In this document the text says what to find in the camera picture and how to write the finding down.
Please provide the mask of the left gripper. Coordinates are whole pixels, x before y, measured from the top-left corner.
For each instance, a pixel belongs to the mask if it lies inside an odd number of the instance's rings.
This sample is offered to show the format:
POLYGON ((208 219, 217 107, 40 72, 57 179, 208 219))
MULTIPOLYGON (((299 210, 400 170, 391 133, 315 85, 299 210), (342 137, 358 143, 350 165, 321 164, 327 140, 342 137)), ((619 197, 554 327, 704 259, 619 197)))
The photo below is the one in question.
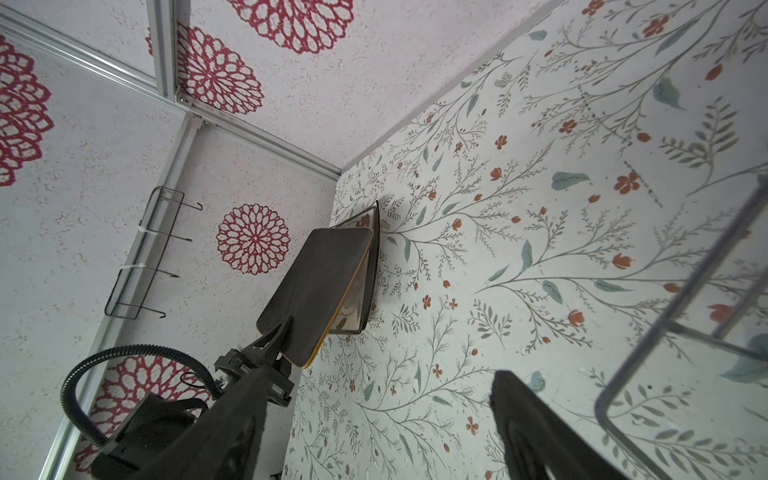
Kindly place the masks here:
POLYGON ((214 380, 219 390, 224 393, 251 371, 258 370, 266 372, 271 381, 269 402, 288 407, 294 389, 291 380, 293 365, 281 355, 281 350, 292 323, 293 318, 289 317, 253 341, 242 352, 231 349, 220 356, 214 363, 214 380))

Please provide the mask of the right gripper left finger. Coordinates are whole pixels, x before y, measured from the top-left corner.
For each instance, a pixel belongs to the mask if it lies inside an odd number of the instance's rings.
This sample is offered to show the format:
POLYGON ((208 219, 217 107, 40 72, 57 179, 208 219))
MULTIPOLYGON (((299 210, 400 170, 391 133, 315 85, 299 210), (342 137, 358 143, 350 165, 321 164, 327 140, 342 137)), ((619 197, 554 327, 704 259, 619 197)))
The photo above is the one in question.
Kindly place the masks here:
POLYGON ((270 378, 250 371, 133 479, 252 479, 267 417, 270 378))

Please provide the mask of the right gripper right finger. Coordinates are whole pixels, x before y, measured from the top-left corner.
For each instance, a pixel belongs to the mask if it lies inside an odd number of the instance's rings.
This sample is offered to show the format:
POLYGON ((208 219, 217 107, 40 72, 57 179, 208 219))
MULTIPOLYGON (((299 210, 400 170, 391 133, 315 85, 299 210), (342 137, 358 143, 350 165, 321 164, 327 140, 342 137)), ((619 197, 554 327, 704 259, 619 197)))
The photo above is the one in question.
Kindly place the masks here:
POLYGON ((522 380, 494 374, 489 399, 512 479, 622 479, 522 380))

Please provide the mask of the black plate with gold rim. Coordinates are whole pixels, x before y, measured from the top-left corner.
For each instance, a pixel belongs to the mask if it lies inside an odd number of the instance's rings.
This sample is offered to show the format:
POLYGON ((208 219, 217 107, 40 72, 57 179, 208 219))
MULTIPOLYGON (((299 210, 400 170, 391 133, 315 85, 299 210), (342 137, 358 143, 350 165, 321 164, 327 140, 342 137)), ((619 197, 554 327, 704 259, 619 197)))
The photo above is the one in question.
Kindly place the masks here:
POLYGON ((366 227, 315 229, 307 237, 257 320, 263 334, 288 325, 280 353, 293 365, 311 365, 372 241, 373 230, 366 227))

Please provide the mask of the large black square plate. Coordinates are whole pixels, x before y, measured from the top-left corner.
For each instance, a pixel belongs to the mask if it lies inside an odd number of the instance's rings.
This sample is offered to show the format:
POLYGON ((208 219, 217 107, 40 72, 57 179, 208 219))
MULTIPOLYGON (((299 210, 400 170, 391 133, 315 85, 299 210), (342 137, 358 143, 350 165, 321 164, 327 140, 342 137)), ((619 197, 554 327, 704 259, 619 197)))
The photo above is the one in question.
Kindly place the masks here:
POLYGON ((380 252, 380 210, 379 202, 373 204, 349 219, 334 225, 334 228, 368 228, 372 231, 372 242, 360 272, 356 275, 350 293, 345 298, 329 330, 334 335, 358 335, 367 326, 373 304, 380 252))

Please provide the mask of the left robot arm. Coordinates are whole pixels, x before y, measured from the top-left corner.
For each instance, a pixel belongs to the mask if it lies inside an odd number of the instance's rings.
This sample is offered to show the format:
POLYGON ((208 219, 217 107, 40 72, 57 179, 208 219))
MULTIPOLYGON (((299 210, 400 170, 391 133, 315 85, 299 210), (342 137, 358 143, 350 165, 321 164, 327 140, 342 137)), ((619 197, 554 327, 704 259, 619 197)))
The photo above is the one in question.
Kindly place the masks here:
POLYGON ((109 359, 149 354, 188 367, 214 402, 147 395, 114 435, 100 442, 96 479, 250 479, 258 461, 270 403, 289 404, 291 365, 282 354, 293 321, 286 319, 243 350, 217 360, 229 375, 220 386, 202 363, 175 349, 129 345, 109 359))

